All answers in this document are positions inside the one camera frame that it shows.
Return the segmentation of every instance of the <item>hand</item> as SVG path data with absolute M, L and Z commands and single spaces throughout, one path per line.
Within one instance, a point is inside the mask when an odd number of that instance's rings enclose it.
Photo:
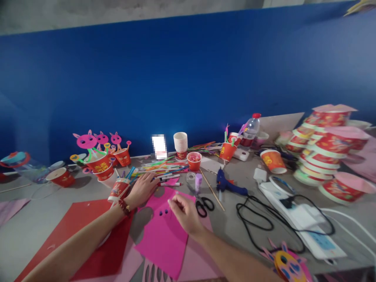
M 197 240 L 205 231 L 205 227 L 201 224 L 195 203 L 179 194 L 168 200 L 168 203 L 181 227 Z
M 156 173 L 147 172 L 141 175 L 136 181 L 132 191 L 124 199 L 131 210 L 145 203 L 154 193 L 157 184 L 159 183 L 159 178 L 153 180 L 156 175 Z

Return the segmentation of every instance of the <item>stack of paper cups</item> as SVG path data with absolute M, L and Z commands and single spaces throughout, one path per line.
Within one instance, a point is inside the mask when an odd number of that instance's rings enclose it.
M 174 134 L 174 144 L 179 159 L 185 159 L 188 150 L 188 136 L 185 132 Z

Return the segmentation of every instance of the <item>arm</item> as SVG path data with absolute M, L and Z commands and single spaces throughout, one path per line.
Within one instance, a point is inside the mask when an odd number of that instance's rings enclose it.
M 124 199 L 131 210 L 153 194 L 159 182 L 159 179 L 153 180 L 154 176 L 155 174 L 151 173 L 143 174 Z M 68 281 L 123 218 L 123 210 L 119 205 L 115 205 L 54 250 L 25 277 L 23 282 Z
M 204 248 L 229 281 L 281 281 L 250 254 L 227 244 L 207 230 L 201 224 L 192 201 L 178 194 L 169 204 L 184 230 Z

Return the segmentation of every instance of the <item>scissors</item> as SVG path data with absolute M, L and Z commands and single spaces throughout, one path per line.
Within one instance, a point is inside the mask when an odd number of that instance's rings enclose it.
M 200 197 L 196 191 L 192 188 L 191 185 L 188 185 L 188 188 L 189 190 L 194 194 L 194 196 L 196 197 L 197 201 L 196 201 L 196 209 L 197 209 L 197 213 L 199 214 L 199 216 L 201 217 L 207 217 L 208 216 L 208 212 L 206 211 L 205 208 L 207 208 L 209 211 L 213 211 L 214 210 L 214 203 L 206 198 L 206 197 Z

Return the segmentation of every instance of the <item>tape roll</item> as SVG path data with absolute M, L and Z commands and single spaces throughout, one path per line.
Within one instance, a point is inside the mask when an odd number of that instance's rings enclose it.
M 188 172 L 187 173 L 187 180 L 195 180 L 196 174 L 194 172 Z

